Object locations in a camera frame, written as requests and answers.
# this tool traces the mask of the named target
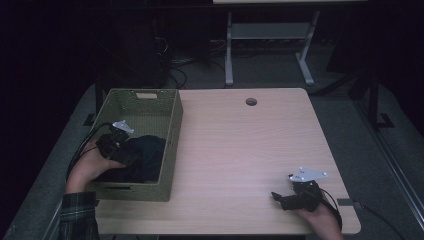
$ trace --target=gray carpet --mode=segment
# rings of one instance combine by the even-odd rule
[[[259,51],[250,58],[234,58],[235,83],[232,88],[301,87],[314,92],[343,76],[325,71],[332,46],[313,45],[307,62],[316,84],[307,86],[294,57],[298,49],[298,46],[283,45],[277,52]],[[217,57],[213,61],[210,65],[194,62],[178,67],[187,75],[185,88],[223,88],[224,58]],[[184,80],[180,72],[172,73],[178,81]],[[350,85],[346,84],[325,97],[311,98],[349,195],[383,215],[406,239],[424,239],[424,232],[388,170],[384,155],[357,110],[357,103],[347,97]],[[172,81],[165,86],[174,87]],[[381,89],[380,110],[387,113],[395,124],[393,129],[382,129],[381,135],[396,158],[401,160],[400,165],[423,199],[424,177],[420,174],[424,164],[423,138],[402,113],[395,98],[384,88]],[[57,223],[52,219],[63,193],[67,164],[89,131],[89,127],[83,126],[87,116],[94,112],[94,87],[91,87],[71,116],[5,239],[54,239],[54,232],[48,230],[54,229]],[[362,230],[359,234],[347,236],[347,239],[399,239],[370,212],[358,209],[357,213]],[[113,238],[111,235],[102,236],[102,239]],[[116,239],[137,238],[116,236]],[[138,239],[155,238],[143,236]]]

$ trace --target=sleeve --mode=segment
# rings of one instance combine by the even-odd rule
[[[95,192],[64,195],[59,223],[59,239],[100,239],[95,218],[95,206]]]

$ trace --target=dark background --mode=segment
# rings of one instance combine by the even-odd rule
[[[89,5],[104,2],[90,1]],[[422,12],[419,1],[400,0],[370,1],[347,18],[323,11],[315,37],[337,40],[330,70],[350,73],[361,66],[377,69],[379,81],[396,95],[404,112],[424,133]],[[72,1],[0,3],[1,236],[78,100],[99,77],[98,45],[90,34],[99,26],[99,19],[107,16]],[[343,21],[335,24],[335,18]],[[203,59],[208,55],[199,49],[205,49],[205,39],[225,33],[219,25],[225,24],[225,14],[184,18],[167,14],[161,19],[176,47],[190,43]],[[198,24],[189,29],[185,27],[188,22]],[[185,42],[184,33],[196,28],[204,31],[201,35],[206,38],[187,35]]]

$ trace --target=desk leg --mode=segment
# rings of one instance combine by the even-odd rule
[[[227,22],[227,55],[225,56],[225,85],[233,86],[233,64],[231,62],[231,12]]]
[[[314,36],[315,27],[317,25],[318,17],[320,11],[315,11],[314,16],[312,17],[311,23],[309,25],[309,29],[305,38],[305,46],[303,47],[300,53],[296,53],[296,59],[299,63],[300,70],[302,71],[303,78],[307,85],[314,85],[314,80],[312,79],[311,73],[309,72],[308,65],[305,62],[306,55],[309,50],[309,46],[311,45],[312,37]]]

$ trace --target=white object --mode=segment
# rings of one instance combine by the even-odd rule
[[[119,128],[121,130],[124,130],[127,133],[134,133],[134,129],[131,129],[128,124],[125,122],[125,120],[120,122],[114,122],[112,123],[112,126]]]
[[[292,182],[309,182],[328,177],[326,172],[315,171],[312,169],[300,167],[299,171],[290,177]]]

